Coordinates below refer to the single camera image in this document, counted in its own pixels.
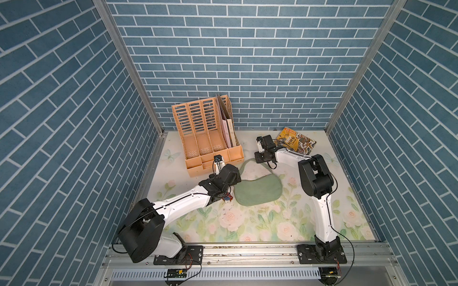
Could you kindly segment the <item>small doll keychain decoration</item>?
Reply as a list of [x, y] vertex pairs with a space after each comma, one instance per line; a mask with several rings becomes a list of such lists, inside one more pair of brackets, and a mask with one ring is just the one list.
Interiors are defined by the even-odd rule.
[[233, 200], [233, 196], [230, 194], [230, 193], [226, 193], [224, 196], [223, 196], [223, 201], [224, 202], [231, 202]]

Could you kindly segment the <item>green fabric bag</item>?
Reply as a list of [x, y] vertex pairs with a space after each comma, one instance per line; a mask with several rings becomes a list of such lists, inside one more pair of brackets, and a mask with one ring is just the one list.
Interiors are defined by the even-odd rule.
[[240, 167], [240, 175], [256, 174], [255, 168], [267, 171], [264, 176], [255, 179], [244, 179], [234, 188], [236, 201], [245, 207], [257, 206], [276, 201], [283, 194], [281, 179], [267, 163], [256, 163], [254, 158], [244, 162]]

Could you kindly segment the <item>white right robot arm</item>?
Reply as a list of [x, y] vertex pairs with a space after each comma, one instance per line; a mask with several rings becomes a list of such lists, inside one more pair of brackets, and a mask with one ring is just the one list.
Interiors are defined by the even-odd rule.
[[257, 163], [287, 164], [297, 167], [301, 187], [312, 198], [316, 220], [315, 249], [309, 261], [318, 263], [347, 263], [339, 234], [333, 228], [329, 199], [333, 193], [334, 177], [321, 155], [308, 156], [274, 143], [270, 135], [257, 137]]

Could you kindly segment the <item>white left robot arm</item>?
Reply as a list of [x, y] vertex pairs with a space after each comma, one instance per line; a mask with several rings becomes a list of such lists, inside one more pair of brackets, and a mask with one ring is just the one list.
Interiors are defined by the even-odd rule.
[[121, 241], [133, 263], [152, 255], [182, 263], [189, 257], [188, 245], [177, 233], [165, 235], [165, 227], [194, 210], [226, 198], [230, 188], [241, 181], [239, 169], [228, 164], [176, 197], [154, 203], [142, 199], [120, 224], [115, 238]]

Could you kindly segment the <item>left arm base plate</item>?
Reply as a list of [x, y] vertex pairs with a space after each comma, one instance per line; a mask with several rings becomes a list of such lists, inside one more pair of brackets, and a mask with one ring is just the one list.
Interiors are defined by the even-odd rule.
[[155, 256], [154, 265], [198, 265], [202, 263], [204, 246], [184, 246], [174, 257]]

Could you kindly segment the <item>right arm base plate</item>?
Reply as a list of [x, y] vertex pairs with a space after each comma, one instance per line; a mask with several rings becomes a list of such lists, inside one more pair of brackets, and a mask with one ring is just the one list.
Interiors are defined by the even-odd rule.
[[315, 244], [300, 244], [297, 246], [299, 263], [302, 265], [337, 265], [348, 263], [341, 245], [320, 247]]

